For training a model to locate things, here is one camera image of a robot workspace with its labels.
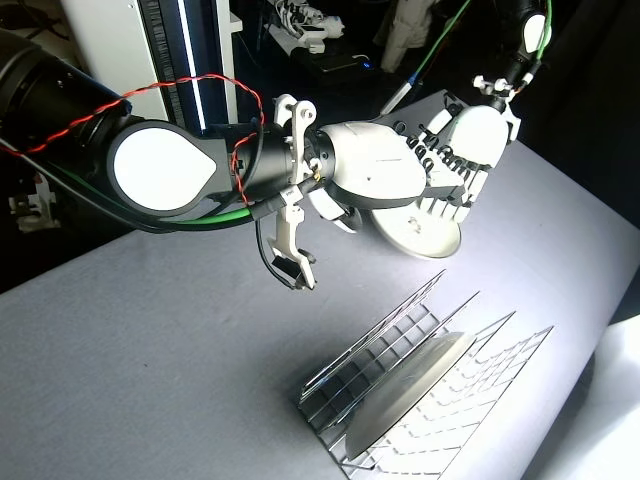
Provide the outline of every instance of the vertical light bar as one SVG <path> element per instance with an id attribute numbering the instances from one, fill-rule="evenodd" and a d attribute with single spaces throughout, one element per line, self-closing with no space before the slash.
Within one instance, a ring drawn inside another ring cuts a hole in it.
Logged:
<path id="1" fill-rule="evenodd" d="M 178 10 L 180 12 L 180 23 L 182 24 L 182 36 L 184 37 L 184 47 L 187 51 L 187 62 L 189 63 L 189 75 L 195 77 L 196 63 L 193 60 L 193 48 L 191 47 L 191 34 L 189 33 L 189 23 L 187 22 L 187 11 L 184 6 L 184 0 L 178 0 Z M 196 99 L 196 110 L 198 110 L 198 120 L 200 121 L 200 130 L 206 129 L 204 122 L 204 112 L 202 111 L 202 98 L 200 97 L 200 87 L 198 82 L 191 82 L 193 87 L 193 95 Z"/>

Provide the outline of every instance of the dark background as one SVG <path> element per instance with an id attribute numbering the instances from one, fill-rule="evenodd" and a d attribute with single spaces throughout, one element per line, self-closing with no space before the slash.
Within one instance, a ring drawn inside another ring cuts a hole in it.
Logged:
<path id="1" fill-rule="evenodd" d="M 340 50 L 348 44 L 377 64 L 382 48 L 375 46 L 372 38 L 389 2 L 311 3 L 325 13 L 340 15 L 346 25 L 343 39 L 327 42 L 329 50 Z M 395 74 L 376 72 L 368 79 L 323 87 L 305 75 L 269 36 L 258 48 L 261 6 L 263 12 L 268 11 L 264 2 L 232 0 L 231 9 L 244 24 L 243 32 L 234 34 L 236 76 L 260 91 L 265 99 L 288 92 L 312 100 L 318 107 L 320 124 L 369 119 L 413 72 L 441 31 L 445 18 L 452 16 L 461 3 L 443 0 L 439 4 L 427 46 L 410 50 Z M 634 88 L 640 74 L 640 37 L 635 33 L 638 24 L 640 4 L 632 0 L 554 2 L 553 40 L 545 55 L 545 66 L 514 101 L 513 110 L 523 120 L 521 141 L 640 227 L 636 194 L 636 179 L 640 176 L 636 147 L 640 120 L 636 112 L 640 97 Z M 422 86 L 414 88 L 405 103 L 442 88 L 467 102 L 478 101 L 471 79 L 476 74 L 488 78 L 499 75 L 503 53 L 492 1 L 473 1 L 427 67 Z M 239 104 L 241 112 L 253 112 L 251 99 L 240 96 Z M 3 162 L 0 193 L 6 198 L 24 188 L 7 173 L 19 168 L 15 160 L 3 158 Z M 0 261 L 4 266 L 0 291 L 128 231 L 64 194 L 59 195 L 58 216 L 64 228 L 24 235 L 15 228 L 8 208 L 0 208 Z M 640 278 L 636 278 L 616 319 L 640 313 L 639 292 Z"/>

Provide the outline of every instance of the table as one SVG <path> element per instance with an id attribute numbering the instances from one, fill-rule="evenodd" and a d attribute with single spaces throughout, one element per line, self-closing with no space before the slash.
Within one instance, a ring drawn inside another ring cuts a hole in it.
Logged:
<path id="1" fill-rule="evenodd" d="M 440 106 L 384 121 L 415 129 Z M 0 296 L 0 477 L 343 478 L 298 389 L 446 268 L 436 313 L 482 291 L 452 328 L 512 310 L 505 341 L 556 325 L 445 474 L 519 478 L 640 264 L 640 231 L 517 142 L 451 258 L 406 256 L 310 209 L 299 244 L 318 258 L 314 292 L 273 281 L 245 225 L 135 232 Z"/>

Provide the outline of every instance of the tabletop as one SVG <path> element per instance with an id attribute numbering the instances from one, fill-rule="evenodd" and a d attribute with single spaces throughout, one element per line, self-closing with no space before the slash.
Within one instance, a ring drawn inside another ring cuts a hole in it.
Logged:
<path id="1" fill-rule="evenodd" d="M 441 101 L 384 121 L 415 129 Z M 506 413 L 445 474 L 520 478 L 640 264 L 640 231 L 518 142 L 447 259 L 412 258 L 370 223 L 349 235 L 306 212 L 298 243 L 318 259 L 313 292 L 273 281 L 245 225 L 134 232 L 1 295 L 0 476 L 343 478 L 296 394 L 446 269 L 435 312 L 481 291 L 451 328 L 477 331 L 513 310 L 505 341 L 555 325 L 501 399 Z"/>

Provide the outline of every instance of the dish rack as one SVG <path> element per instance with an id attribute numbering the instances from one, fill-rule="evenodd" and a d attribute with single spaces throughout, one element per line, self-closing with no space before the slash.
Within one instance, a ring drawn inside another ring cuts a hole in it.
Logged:
<path id="1" fill-rule="evenodd" d="M 423 342 L 448 332 L 447 324 L 478 295 L 439 320 L 425 300 L 443 275 L 420 287 L 302 388 L 298 408 L 347 478 L 440 478 L 553 329 L 496 353 L 491 340 L 515 312 L 485 327 L 469 352 L 400 422 L 349 460 L 346 430 L 358 404 Z"/>

